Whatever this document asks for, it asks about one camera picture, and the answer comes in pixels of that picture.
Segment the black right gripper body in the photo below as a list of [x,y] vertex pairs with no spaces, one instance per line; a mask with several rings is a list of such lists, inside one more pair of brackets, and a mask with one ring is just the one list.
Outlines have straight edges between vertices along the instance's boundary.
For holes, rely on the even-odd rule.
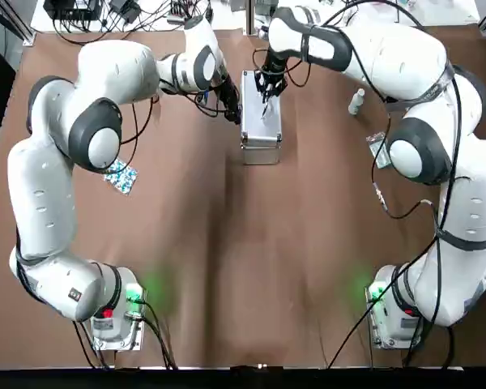
[[269,47],[262,65],[262,73],[264,75],[283,75],[286,72],[287,64],[287,58],[284,58]]

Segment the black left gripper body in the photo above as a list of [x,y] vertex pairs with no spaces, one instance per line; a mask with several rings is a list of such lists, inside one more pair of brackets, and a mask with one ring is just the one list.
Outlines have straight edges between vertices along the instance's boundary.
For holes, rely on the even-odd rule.
[[226,70],[215,73],[215,92],[225,108],[239,107],[239,92]]

